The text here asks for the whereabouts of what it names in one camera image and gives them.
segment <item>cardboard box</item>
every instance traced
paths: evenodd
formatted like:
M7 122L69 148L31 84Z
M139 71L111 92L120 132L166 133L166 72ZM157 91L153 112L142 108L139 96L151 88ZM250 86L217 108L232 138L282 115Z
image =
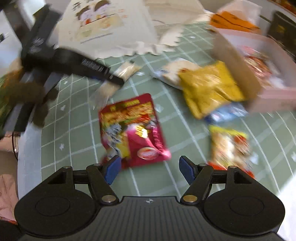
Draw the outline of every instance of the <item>cardboard box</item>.
M214 39L213 55L226 63L233 78L248 99L248 112L272 112L296 108L296 64L272 39L262 35L219 29ZM254 72L245 63L240 46L264 52L281 72L287 88L262 87Z

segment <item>snack package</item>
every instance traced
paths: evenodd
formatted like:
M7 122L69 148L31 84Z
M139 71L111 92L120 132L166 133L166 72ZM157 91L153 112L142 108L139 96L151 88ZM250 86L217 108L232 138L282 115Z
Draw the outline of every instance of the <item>snack package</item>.
M210 113L205 120L209 124L218 124L225 121L232 121L237 117L244 117L248 114L243 105L238 102L232 102L222 106Z
M227 11L212 15L210 25L216 28L228 28L244 32L260 33L260 28L258 26L249 21L242 20Z
M195 71L183 69L178 75L186 103L197 119L204 118L222 105L244 100L222 61Z
M178 72L182 69L196 70L199 66L183 58L177 58L173 62L161 67L153 73L153 77L161 80L162 82L181 90L180 78Z
M269 79L272 75L279 76L280 72L268 59L268 56L248 46L241 46L240 50L244 55L245 62L259 78L261 85L264 87L273 86Z
M136 65L133 61L124 62L114 73L126 82L134 73L141 69L140 66ZM101 110L107 104L109 98L111 98L120 86L113 84L112 82L105 81L94 94L90 96L90 104L94 108Z
M105 161L119 155L122 168L127 168L171 158L150 94L106 106L99 113L99 122Z
M209 131L212 139L212 157L209 165L217 170L227 170L229 166L237 166L254 177L251 171L248 135L214 125L209 126Z

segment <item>table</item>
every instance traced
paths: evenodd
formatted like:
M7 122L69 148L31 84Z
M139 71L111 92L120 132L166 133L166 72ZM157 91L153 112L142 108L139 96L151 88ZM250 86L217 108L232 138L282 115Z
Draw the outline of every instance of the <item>table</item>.
M150 93L167 146L172 152L169 161L122 170L111 186L119 198L124 195L174 195L180 198L188 184L179 171L179 157L186 155L196 164L210 158L206 123L192 116L181 91L150 76L153 70L179 57L200 66L214 62L210 55L213 35L205 30L206 26L205 23L187 25L175 52L100 60L111 66L112 71L126 60L143 66L110 99L110 103ZM90 95L100 85L96 80L73 75L60 81L59 96L51 103L46 126L42 129L42 180L66 165L71 165L74 170L85 169L100 162L105 155L98 112L88 105ZM296 169L295 116L294 111L258 113L223 124L249 135L252 149L258 155L258 164L254 165L255 177L275 194ZM76 185L76 188L89 193L87 185ZM213 185L212 192L222 188L223 185Z

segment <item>white wall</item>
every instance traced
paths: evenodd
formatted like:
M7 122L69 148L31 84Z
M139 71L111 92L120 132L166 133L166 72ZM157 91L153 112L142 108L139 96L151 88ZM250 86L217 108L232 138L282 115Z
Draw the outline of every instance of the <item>white wall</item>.
M9 34L8 38L0 43L0 76L6 73L6 68L20 54L22 45L12 30L4 12L0 12L0 34Z
M18 0L17 5L29 27L34 25L33 14L45 5L45 0Z

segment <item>silver rivet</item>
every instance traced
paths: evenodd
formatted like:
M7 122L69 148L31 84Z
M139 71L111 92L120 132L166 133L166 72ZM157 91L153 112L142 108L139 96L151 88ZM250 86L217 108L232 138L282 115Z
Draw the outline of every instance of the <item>silver rivet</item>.
M197 201L197 197L194 195L186 195L183 197L183 200L185 202L196 202Z
M103 202L110 203L110 202L114 202L115 200L116 200L116 197L113 196L113 195L105 195L105 196L102 197Z

